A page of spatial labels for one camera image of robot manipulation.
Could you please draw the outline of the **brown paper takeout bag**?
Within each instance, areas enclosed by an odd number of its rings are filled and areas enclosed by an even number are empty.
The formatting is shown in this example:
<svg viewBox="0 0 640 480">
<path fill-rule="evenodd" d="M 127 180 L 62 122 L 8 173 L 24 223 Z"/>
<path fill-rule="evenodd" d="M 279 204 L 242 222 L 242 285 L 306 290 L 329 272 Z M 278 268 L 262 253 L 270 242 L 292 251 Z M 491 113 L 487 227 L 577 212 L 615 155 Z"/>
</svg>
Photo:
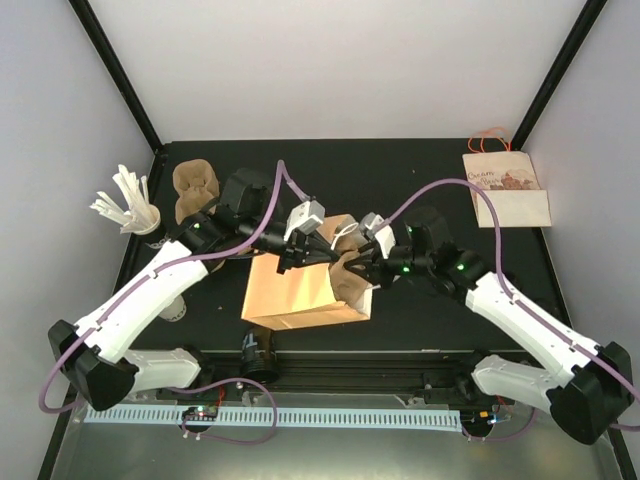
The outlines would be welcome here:
<svg viewBox="0 0 640 480">
<path fill-rule="evenodd" d="M 362 244 L 356 239 L 355 219 L 349 214 L 325 219 L 318 232 L 341 255 L 335 264 L 276 272 L 271 254 L 252 260 L 241 318 L 271 330 L 293 330 L 371 318 L 373 287 L 346 271 Z"/>
</svg>

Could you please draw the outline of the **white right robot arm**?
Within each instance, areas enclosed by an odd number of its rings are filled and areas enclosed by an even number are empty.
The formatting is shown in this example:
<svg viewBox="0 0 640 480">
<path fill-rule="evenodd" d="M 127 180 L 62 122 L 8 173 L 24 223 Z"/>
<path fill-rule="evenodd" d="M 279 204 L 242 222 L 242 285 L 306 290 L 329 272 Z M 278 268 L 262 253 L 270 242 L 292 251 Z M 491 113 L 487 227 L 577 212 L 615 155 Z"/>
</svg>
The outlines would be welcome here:
<svg viewBox="0 0 640 480">
<path fill-rule="evenodd" d="M 401 276 L 425 277 L 440 294 L 488 320 L 537 361 L 536 366 L 497 354 L 479 360 L 454 379 L 457 396 L 479 402 L 508 397 L 552 417 L 577 442 L 594 444 L 633 403 L 632 362 L 616 342 L 601 345 L 563 324 L 471 250 L 455 245 L 445 219 L 432 207 L 405 218 L 409 236 L 399 245 L 375 213 L 358 229 L 366 242 L 346 270 L 388 288 Z"/>
</svg>

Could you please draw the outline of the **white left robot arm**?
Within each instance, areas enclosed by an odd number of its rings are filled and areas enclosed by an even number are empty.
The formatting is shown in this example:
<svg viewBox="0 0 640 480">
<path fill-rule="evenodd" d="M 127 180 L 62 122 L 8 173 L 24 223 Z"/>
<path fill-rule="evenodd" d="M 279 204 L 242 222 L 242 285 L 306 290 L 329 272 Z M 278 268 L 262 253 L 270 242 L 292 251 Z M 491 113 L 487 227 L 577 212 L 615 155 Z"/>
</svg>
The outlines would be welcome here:
<svg viewBox="0 0 640 480">
<path fill-rule="evenodd" d="M 196 353 L 185 348 L 134 351 L 132 344 L 184 291 L 246 249 L 277 256 L 280 274 L 337 260 L 317 231 L 324 219 L 324 207 L 299 189 L 283 162 L 277 164 L 273 183 L 255 171 L 238 170 L 111 299 L 74 324 L 60 320 L 49 329 L 53 371 L 62 373 L 96 411 L 146 390 L 207 397 L 215 376 Z"/>
</svg>

